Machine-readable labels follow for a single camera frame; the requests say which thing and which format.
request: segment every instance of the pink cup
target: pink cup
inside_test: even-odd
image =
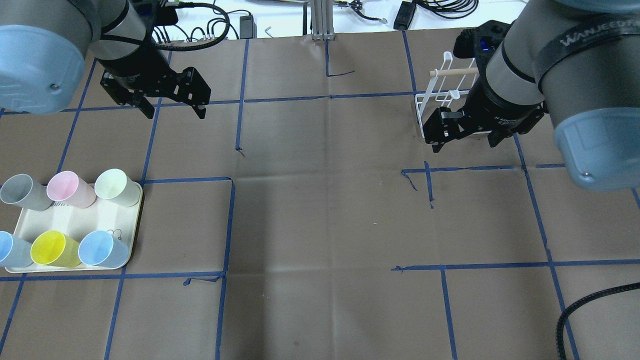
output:
[[[63,171],[51,178],[47,196],[53,201],[77,208],[88,208],[95,201],[95,191],[73,171]]]

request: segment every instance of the blue painter's tape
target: blue painter's tape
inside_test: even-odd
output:
[[[183,283],[183,286],[187,286],[189,284],[191,284],[191,280],[200,280],[200,281],[207,281],[207,282],[218,282],[218,280],[222,279],[222,276],[216,276],[212,279],[203,279],[200,277],[188,277]]]
[[[640,196],[638,196],[638,191],[636,189],[631,189],[631,193],[634,194],[634,199],[636,200],[638,209],[640,209]]]
[[[496,165],[496,166],[486,166],[486,167],[437,167],[430,168],[431,172],[438,171],[460,171],[460,170],[473,170],[473,171],[482,171],[482,170],[513,170],[516,168],[513,165]]]
[[[161,272],[158,274],[124,274],[124,279],[167,279],[174,277],[218,277],[225,276],[224,271],[201,272]]]
[[[34,275],[27,277],[26,281],[48,281],[48,280],[106,280],[119,279],[118,274],[100,275]]]
[[[232,179],[226,176],[218,177],[185,177],[182,179],[155,179],[144,180],[145,184],[166,184],[166,183],[202,183],[206,181],[229,181]]]
[[[160,107],[162,105],[162,97],[158,98],[157,105]],[[160,108],[156,109],[156,113],[154,114],[154,123],[151,126],[151,134],[149,135],[149,143],[147,145],[147,155],[145,156],[145,165],[142,168],[142,182],[147,183],[147,170],[149,169],[149,160],[151,159],[151,151],[154,147],[154,139],[156,137],[156,129],[158,126],[158,117],[160,116]]]
[[[564,164],[538,164],[536,168],[562,168]]]
[[[381,97],[381,96],[402,96],[402,95],[413,95],[411,91],[405,92],[380,92],[374,94],[345,94],[345,95],[330,95],[332,99],[350,99],[353,97]]]
[[[449,289],[447,287],[447,275],[444,269],[440,269],[440,280],[442,282],[442,294],[444,296],[444,311],[447,315],[447,327],[449,328],[449,343],[451,344],[451,358],[458,360],[456,350],[456,337],[453,333],[453,320],[451,318],[451,305],[449,303]]]
[[[409,50],[409,41],[406,39],[406,31],[402,32],[402,39],[404,41],[404,51],[406,51],[406,61],[409,64],[409,75],[411,76],[411,88],[416,91],[415,76],[413,75],[413,63],[411,61],[411,51]]]
[[[538,221],[538,229],[540,230],[540,236],[542,238],[542,242],[544,244],[545,252],[547,253],[547,261],[549,265],[549,270],[551,271],[551,278],[554,282],[554,288],[556,289],[556,296],[558,298],[558,303],[560,305],[560,309],[564,311],[564,298],[562,295],[562,290],[560,289],[560,282],[557,278],[556,268],[554,266],[554,260],[551,256],[551,250],[547,246],[547,233],[545,232],[545,226],[542,223],[542,217],[540,215],[540,209],[538,207],[538,201],[536,200],[536,194],[533,191],[533,184],[531,183],[531,177],[529,176],[529,171],[527,170],[527,163],[524,159],[524,154],[522,152],[522,147],[520,146],[520,141],[518,139],[518,135],[513,135],[513,140],[516,143],[516,147],[518,148],[518,156],[520,157],[520,162],[522,164],[522,170],[524,172],[524,176],[527,180],[527,187],[529,188],[529,196],[531,198],[531,204],[533,205],[533,210],[536,215],[536,220]],[[570,322],[566,323],[567,336],[569,337],[569,343],[571,344],[571,349],[573,352],[573,356],[575,360],[580,360],[580,355],[578,354],[578,348],[575,344],[575,339],[573,338],[573,332],[571,330]]]
[[[554,266],[636,265],[640,259],[554,261]]]
[[[429,206],[433,209],[433,189],[431,187],[431,169],[429,168],[429,163],[424,162],[424,173],[427,176],[427,191],[429,192]]]
[[[220,360],[220,345],[222,345],[222,320],[225,313],[225,297],[227,296],[227,277],[222,278],[220,290],[220,304],[218,305],[218,328],[216,329],[216,360]]]
[[[249,39],[244,43],[244,59],[242,64],[242,81],[240,83],[240,106],[238,107],[238,123],[236,127],[236,150],[242,151],[240,147],[240,134],[242,132],[242,113],[244,110],[244,87],[246,85],[246,66],[249,59]]]
[[[501,268],[541,268],[546,266],[603,266],[603,265],[638,265],[640,259],[610,259],[610,260],[578,260],[578,261],[548,261],[530,263],[487,263],[487,264],[448,264],[448,265],[412,265],[396,266],[391,271],[421,271],[421,270],[471,270],[471,269],[501,269]]]
[[[324,41],[324,71],[328,78],[333,76],[342,76],[346,74],[350,74],[352,72],[356,72],[355,70],[343,72],[342,74],[329,75],[329,40]]]
[[[13,321],[15,310],[18,308],[18,301],[20,300],[20,294],[22,293],[22,287],[24,286],[25,277],[27,277],[27,274],[22,274],[22,276],[20,277],[20,284],[18,284],[18,290],[15,291],[15,297],[13,298],[13,304],[11,305],[11,310],[9,311],[9,317],[6,320],[6,324],[4,325],[2,339],[0,339],[0,355],[2,355],[2,350],[4,349],[4,342],[6,341],[6,337],[7,335],[9,335],[9,328],[11,327],[11,322]]]
[[[116,300],[113,305],[113,314],[111,315],[111,324],[109,325],[109,336],[107,337],[107,346],[104,349],[104,360],[109,360],[111,353],[111,343],[113,342],[113,332],[116,329],[116,319],[118,318],[118,309],[120,308],[120,297],[122,296],[122,286],[124,285],[124,275],[127,272],[127,265],[122,267],[120,271],[120,282],[118,282],[118,291],[116,292]]]
[[[248,100],[245,100],[244,102],[304,101],[304,100],[324,99],[326,97],[329,97],[329,95],[297,96],[297,97],[272,97],[270,99],[248,99]]]
[[[415,185],[413,184],[413,181],[411,180],[411,178],[408,175],[408,172],[405,170],[400,171],[400,174],[402,174],[402,176],[406,177],[407,179],[409,179],[409,183],[411,184],[411,187],[415,190],[418,191],[418,189],[415,188]]]
[[[62,165],[65,162],[65,158],[67,157],[67,151],[69,150],[69,145],[71,144],[71,138],[74,135],[74,131],[76,130],[76,124],[78,122],[78,116],[80,116],[80,109],[82,109],[82,104],[84,103],[84,98],[86,97],[86,92],[89,90],[89,84],[91,83],[91,78],[93,77],[93,71],[95,70],[95,64],[97,63],[96,59],[93,59],[93,64],[91,65],[91,70],[89,70],[89,76],[84,83],[84,90],[82,91],[82,96],[80,97],[80,103],[78,104],[78,108],[76,109],[76,115],[74,117],[73,123],[71,123],[71,129],[69,130],[69,135],[67,136],[67,142],[65,143],[65,148],[62,150],[62,156],[60,157],[60,163],[58,164],[58,170],[56,173],[62,171]]]
[[[225,245],[225,272],[229,270],[229,255],[231,253],[231,235],[234,224],[234,210],[236,208],[236,184],[231,181],[231,195],[229,196],[229,215],[227,218],[227,243]]]

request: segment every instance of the power adapter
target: power adapter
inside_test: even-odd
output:
[[[240,38],[257,38],[258,28],[253,15],[240,16]]]
[[[394,21],[394,29],[400,31],[408,30],[409,25],[411,25],[411,21],[413,20],[414,13],[415,3],[409,3],[408,1],[400,3],[400,9],[398,9],[398,14]]]

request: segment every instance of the light blue cup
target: light blue cup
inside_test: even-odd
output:
[[[0,231],[0,266],[26,268],[32,263],[31,244],[6,231]]]
[[[78,257],[89,266],[118,268],[127,261],[129,248],[111,233],[96,230],[80,241]]]

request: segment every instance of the cup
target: cup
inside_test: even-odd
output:
[[[129,257],[129,248],[112,234],[96,230],[80,242],[78,257],[84,264],[117,268],[124,265]]]
[[[140,188],[124,171],[112,168],[100,174],[95,181],[95,194],[100,199],[129,207],[138,203]]]
[[[95,191],[73,171],[63,171],[51,178],[47,196],[53,201],[77,208],[88,208],[95,201]]]
[[[11,176],[0,188],[0,199],[5,204],[36,211],[44,211],[52,203],[45,187],[27,174]]]
[[[16,235],[0,231],[0,266],[26,268],[33,261],[29,255],[31,244]]]
[[[78,242],[63,233],[49,230],[36,238],[31,246],[31,259],[39,265],[73,268],[80,264]]]

